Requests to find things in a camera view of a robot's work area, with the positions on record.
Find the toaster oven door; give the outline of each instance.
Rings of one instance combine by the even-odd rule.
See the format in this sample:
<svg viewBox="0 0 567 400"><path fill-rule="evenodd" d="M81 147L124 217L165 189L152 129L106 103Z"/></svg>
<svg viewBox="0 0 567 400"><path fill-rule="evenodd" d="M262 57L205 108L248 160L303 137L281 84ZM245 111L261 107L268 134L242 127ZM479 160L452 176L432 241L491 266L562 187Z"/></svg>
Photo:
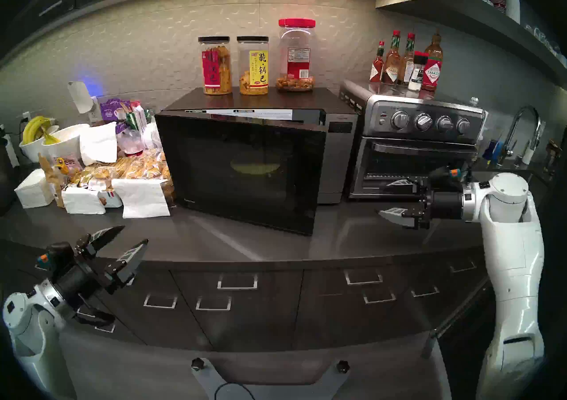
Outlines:
<svg viewBox="0 0 567 400"><path fill-rule="evenodd" d="M462 168L475 152L475 146L468 144L362 138L349 196L411 197L415 186L404 185L403 179L427 177L441 166Z"/></svg>
<svg viewBox="0 0 567 400"><path fill-rule="evenodd" d="M326 127L180 111L156 119L181 204L313 232Z"/></svg>

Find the microwave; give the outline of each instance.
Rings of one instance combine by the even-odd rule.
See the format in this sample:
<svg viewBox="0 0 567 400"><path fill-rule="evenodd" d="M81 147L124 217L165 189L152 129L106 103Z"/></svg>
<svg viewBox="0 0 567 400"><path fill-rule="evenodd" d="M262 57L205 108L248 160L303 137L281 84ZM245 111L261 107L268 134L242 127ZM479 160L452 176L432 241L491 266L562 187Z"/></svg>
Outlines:
<svg viewBox="0 0 567 400"><path fill-rule="evenodd" d="M317 205L341 200L357 118L324 88L195 89L155 116L178 203L306 235Z"/></svg>

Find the yellow label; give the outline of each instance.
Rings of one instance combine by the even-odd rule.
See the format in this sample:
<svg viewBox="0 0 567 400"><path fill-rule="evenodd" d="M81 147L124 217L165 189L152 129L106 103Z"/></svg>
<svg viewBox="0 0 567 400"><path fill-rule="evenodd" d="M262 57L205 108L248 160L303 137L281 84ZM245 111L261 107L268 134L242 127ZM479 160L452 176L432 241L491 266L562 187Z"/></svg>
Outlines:
<svg viewBox="0 0 567 400"><path fill-rule="evenodd" d="M268 51L250 51L250 87L268 87Z"/></svg>

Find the toaster oven knob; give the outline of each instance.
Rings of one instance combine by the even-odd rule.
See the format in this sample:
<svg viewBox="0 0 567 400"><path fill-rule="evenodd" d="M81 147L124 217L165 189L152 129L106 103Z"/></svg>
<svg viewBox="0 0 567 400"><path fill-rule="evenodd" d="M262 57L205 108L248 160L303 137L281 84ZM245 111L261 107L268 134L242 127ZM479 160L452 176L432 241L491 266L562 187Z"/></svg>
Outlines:
<svg viewBox="0 0 567 400"><path fill-rule="evenodd" d="M409 122L409 116L403 110L398 110L392 116L392 127L395 129L401 130L405 129Z"/></svg>
<svg viewBox="0 0 567 400"><path fill-rule="evenodd" d="M431 116L427 113L420 113L416 118L416 129L419 131L425 131L433 124Z"/></svg>
<svg viewBox="0 0 567 400"><path fill-rule="evenodd" d="M464 135L470 126L471 123L468 120L461 118L459 122L457 122L457 132L459 135Z"/></svg>
<svg viewBox="0 0 567 400"><path fill-rule="evenodd" d="M446 131L452 129L453 123L451 122L451 118L449 118L448 116L441 116L441 118L437 120L437 130L439 130L440 132L445 133Z"/></svg>

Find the shelf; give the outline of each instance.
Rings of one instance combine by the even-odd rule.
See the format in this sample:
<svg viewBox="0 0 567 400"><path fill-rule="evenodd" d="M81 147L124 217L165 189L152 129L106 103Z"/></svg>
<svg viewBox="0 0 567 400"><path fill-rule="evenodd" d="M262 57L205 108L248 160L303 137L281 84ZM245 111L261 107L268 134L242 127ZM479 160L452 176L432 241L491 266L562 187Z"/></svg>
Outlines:
<svg viewBox="0 0 567 400"><path fill-rule="evenodd" d="M377 0L377 7L440 23L486 40L567 89L567 68L520 24L482 0Z"/></svg>

